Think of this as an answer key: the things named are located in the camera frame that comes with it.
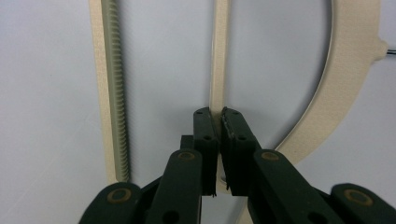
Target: vertical beam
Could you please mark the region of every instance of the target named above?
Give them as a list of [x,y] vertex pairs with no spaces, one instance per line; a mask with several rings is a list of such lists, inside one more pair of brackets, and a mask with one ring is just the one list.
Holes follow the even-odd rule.
[[218,133],[224,107],[225,66],[227,58],[230,0],[216,0],[212,40],[212,79],[209,108]]

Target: beige curved panel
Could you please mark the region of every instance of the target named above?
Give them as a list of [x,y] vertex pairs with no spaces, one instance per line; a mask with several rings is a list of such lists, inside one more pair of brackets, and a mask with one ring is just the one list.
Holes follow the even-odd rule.
[[[380,0],[332,0],[332,36],[318,89],[303,116],[276,148],[291,163],[305,158],[335,130],[355,101],[370,65],[386,56],[378,38]],[[245,206],[237,223],[252,223]]]

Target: metal bolt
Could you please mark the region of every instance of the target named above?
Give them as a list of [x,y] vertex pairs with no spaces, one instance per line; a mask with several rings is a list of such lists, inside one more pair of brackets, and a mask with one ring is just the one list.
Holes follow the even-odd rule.
[[346,189],[344,190],[344,195],[348,200],[353,203],[358,203],[363,206],[371,206],[373,205],[373,199],[370,198],[367,194],[356,190],[356,189]]
[[194,154],[190,152],[181,152],[177,157],[183,161],[192,161],[195,158]]
[[279,157],[273,152],[263,152],[262,158],[268,161],[278,161]]
[[130,189],[114,189],[107,194],[107,201],[109,203],[125,203],[131,198],[131,195]]

